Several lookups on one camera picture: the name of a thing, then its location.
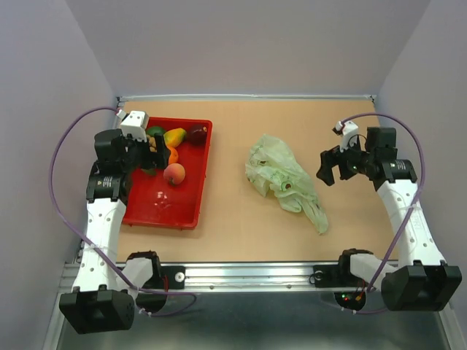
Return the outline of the fake longan bunch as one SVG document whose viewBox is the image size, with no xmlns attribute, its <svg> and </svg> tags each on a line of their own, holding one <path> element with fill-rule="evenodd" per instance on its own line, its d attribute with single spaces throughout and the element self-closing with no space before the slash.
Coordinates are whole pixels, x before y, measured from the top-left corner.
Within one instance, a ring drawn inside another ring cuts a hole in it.
<svg viewBox="0 0 467 350">
<path fill-rule="evenodd" d="M 147 135 L 147 142 L 151 152 L 157 152 L 157 144 L 154 136 Z"/>
</svg>

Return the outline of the yellow green fake mango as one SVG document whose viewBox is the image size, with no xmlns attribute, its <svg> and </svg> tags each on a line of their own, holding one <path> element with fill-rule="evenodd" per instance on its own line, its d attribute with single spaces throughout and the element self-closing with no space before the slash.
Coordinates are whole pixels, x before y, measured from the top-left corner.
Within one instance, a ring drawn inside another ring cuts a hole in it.
<svg viewBox="0 0 467 350">
<path fill-rule="evenodd" d="M 184 128 L 171 129 L 164 133 L 163 138 L 167 147 L 177 148 L 185 140 L 187 131 Z"/>
</svg>

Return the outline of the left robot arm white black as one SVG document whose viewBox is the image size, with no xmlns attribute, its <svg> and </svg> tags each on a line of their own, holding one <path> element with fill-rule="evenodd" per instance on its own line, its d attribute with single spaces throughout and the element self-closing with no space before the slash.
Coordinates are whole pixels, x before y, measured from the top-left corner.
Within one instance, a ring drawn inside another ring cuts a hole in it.
<svg viewBox="0 0 467 350">
<path fill-rule="evenodd" d="M 59 301 L 61 313 L 79 334 L 130 329 L 139 290 L 166 282 L 156 252 L 133 253 L 124 269 L 116 266 L 132 173 L 168 166 L 170 151 L 163 137 L 136 139 L 112 129 L 95 135 L 94 148 L 82 262 L 71 292 Z"/>
</svg>

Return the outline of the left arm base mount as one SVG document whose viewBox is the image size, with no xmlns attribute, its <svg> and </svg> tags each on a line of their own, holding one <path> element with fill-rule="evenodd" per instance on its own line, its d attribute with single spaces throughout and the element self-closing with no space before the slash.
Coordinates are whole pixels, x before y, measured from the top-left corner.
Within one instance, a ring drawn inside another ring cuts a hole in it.
<svg viewBox="0 0 467 350">
<path fill-rule="evenodd" d="M 185 288 L 186 268 L 183 265 L 162 265 L 161 272 L 155 273 L 145 282 L 145 289 L 182 290 Z"/>
</svg>

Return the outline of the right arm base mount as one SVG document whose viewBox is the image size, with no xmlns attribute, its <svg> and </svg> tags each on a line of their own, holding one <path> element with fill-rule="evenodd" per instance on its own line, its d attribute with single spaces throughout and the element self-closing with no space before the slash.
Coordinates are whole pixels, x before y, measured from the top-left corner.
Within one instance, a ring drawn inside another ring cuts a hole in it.
<svg viewBox="0 0 467 350">
<path fill-rule="evenodd" d="M 309 283 L 318 288 L 334 292 L 354 292 L 362 290 L 373 278 L 377 268 L 361 264 L 350 264 L 343 268 L 337 263 L 330 265 L 316 264 L 312 266 Z"/>
</svg>

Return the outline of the pale green plastic bag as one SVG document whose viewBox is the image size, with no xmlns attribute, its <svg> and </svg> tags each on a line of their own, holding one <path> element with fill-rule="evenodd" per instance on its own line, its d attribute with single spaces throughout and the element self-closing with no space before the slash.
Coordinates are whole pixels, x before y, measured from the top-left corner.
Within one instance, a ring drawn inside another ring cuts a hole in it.
<svg viewBox="0 0 467 350">
<path fill-rule="evenodd" d="M 262 135 L 249 150 L 245 173 L 249 183 L 263 197 L 273 192 L 282 209 L 305 213 L 320 235 L 327 232 L 328 218 L 312 178 L 283 140 Z"/>
</svg>

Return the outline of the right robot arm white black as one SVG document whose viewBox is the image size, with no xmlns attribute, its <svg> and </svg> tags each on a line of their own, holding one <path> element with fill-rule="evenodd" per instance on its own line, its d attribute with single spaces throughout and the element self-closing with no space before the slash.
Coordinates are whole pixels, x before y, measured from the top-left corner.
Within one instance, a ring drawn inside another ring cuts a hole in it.
<svg viewBox="0 0 467 350">
<path fill-rule="evenodd" d="M 398 264 L 391 266 L 365 249 L 347 249 L 336 266 L 343 284 L 364 282 L 364 290 L 380 291 L 390 311 L 440 311 L 462 281 L 459 267 L 448 265 L 434 243 L 419 196 L 421 181 L 409 160 L 398 158 L 395 128 L 369 127 L 366 141 L 358 139 L 353 122 L 338 122 L 333 132 L 341 144 L 320 155 L 317 178 L 333 185 L 332 169 L 342 180 L 366 176 L 382 200 L 398 249 Z"/>
</svg>

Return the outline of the fake orange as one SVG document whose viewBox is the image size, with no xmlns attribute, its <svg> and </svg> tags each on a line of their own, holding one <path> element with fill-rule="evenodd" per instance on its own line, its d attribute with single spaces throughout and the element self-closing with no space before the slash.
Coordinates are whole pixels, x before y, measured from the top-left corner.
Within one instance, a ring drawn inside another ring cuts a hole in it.
<svg viewBox="0 0 467 350">
<path fill-rule="evenodd" d="M 179 153 L 176 148 L 167 146 L 167 150 L 169 151 L 169 158 L 168 158 L 168 165 L 178 163 L 179 160 Z"/>
</svg>

